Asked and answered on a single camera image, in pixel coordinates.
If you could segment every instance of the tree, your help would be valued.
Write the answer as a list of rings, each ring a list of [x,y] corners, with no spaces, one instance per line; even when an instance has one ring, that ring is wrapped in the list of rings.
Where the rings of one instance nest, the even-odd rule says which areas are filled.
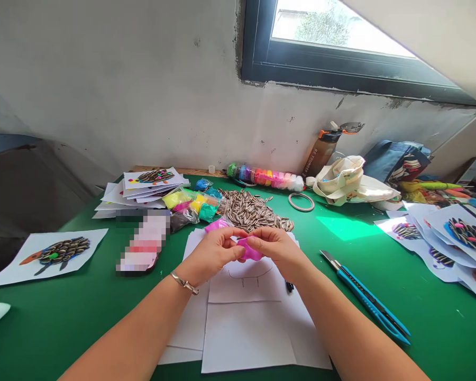
[[[295,39],[324,45],[345,46],[349,39],[348,17],[336,8],[335,1],[328,1],[329,10],[325,12],[308,12],[298,28]]]

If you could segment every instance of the pile of sunflower seeds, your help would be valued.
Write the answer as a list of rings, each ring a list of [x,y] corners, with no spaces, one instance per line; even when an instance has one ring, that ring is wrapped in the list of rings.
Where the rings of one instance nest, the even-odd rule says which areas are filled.
[[[252,195],[242,189],[223,190],[219,189],[227,203],[222,214],[226,216],[237,228],[250,233],[261,226],[271,226],[273,228],[284,229],[290,232],[294,229],[295,223],[288,218],[276,215],[273,210],[266,205],[273,196],[262,199],[260,195]]]

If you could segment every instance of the hand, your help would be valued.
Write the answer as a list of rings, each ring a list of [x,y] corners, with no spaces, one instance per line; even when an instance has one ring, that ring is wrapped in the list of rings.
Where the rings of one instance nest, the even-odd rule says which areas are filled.
[[[284,279],[297,285],[314,265],[282,229],[263,227],[252,231],[247,243],[272,259]]]
[[[240,259],[245,254],[245,248],[236,245],[231,239],[233,235],[245,238],[247,232],[238,228],[222,228],[208,233],[176,268],[176,275],[198,287],[229,262]]]

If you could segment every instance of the bag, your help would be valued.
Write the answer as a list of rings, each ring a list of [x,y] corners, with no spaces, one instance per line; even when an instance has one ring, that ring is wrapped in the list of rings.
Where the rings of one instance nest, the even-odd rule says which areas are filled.
[[[365,155],[363,171],[382,183],[412,181],[431,163],[430,153],[419,143],[383,140]]]
[[[380,181],[363,174],[365,160],[361,156],[347,156],[325,166],[317,177],[307,177],[306,184],[330,205],[346,202],[383,201],[400,195]]]

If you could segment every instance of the metal ring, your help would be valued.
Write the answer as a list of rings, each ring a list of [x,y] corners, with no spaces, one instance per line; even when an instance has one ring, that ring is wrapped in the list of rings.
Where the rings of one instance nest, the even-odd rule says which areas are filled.
[[[304,197],[306,198],[307,200],[310,201],[310,203],[312,204],[309,208],[300,208],[299,206],[296,206],[292,200],[291,200],[291,197],[293,196],[301,196],[301,197]],[[294,193],[291,193],[289,195],[289,204],[291,204],[291,206],[296,209],[296,210],[299,210],[300,212],[310,212],[312,209],[314,209],[314,200],[312,200],[309,196],[307,196],[306,194],[303,194],[303,193],[299,193],[299,192],[294,192]]]

